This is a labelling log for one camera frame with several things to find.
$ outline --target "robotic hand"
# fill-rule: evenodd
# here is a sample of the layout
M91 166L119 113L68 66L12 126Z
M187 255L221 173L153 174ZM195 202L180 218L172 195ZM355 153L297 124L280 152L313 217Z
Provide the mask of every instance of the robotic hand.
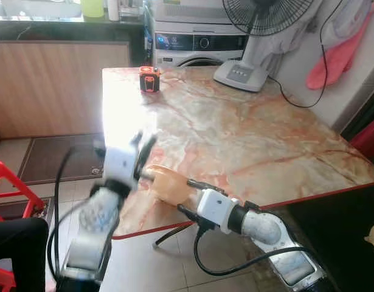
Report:
M300 246L288 234L286 225L278 216L261 211L257 205L246 202L242 207L238 200L228 198L223 192L206 189L203 190L197 213L181 204L178 209L200 227L195 239L194 254L197 264L206 273L222 276L268 258L276 274L291 291L336 291L322 267L310 257L311 251ZM244 265L224 271L206 268L199 259L198 242L206 230L215 226L219 226L225 234L234 231L249 236L265 254Z
M142 134L128 144L106 145L104 183L95 185L90 198L79 208L79 230L71 242L62 269L56 273L57 292L99 291L111 254L111 237L119 212L131 190L137 188L140 172L156 138L138 151Z

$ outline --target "white wall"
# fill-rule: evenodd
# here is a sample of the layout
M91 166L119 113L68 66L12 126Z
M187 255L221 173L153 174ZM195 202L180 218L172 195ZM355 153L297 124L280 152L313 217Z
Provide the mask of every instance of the white wall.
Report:
M305 36L299 49L287 53L277 79L304 105L312 104L320 91L305 84L310 70L322 56L319 29L339 0L325 0L318 13L316 33ZM339 81L327 86L322 100L311 110L336 131L341 131L374 90L374 14L357 48L352 68Z

